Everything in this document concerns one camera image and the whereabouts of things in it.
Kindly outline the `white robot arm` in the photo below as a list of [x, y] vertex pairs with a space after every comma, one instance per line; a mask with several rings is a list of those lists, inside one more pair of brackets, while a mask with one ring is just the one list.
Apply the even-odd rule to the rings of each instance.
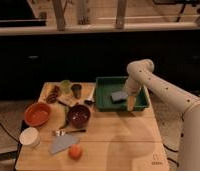
[[154, 75], [153, 70], [154, 63], [150, 59], [130, 62], [124, 91], [136, 96], [139, 89], [146, 86], [182, 115], [177, 171], [200, 171], [200, 97]]

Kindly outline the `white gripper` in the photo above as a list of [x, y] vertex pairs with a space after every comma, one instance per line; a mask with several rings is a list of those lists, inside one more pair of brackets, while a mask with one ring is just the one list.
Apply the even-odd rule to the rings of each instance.
[[127, 110], [133, 111], [136, 103], [136, 97], [141, 89], [141, 84], [134, 80], [132, 77], [128, 77], [125, 81], [123, 90], [129, 95], [127, 98]]

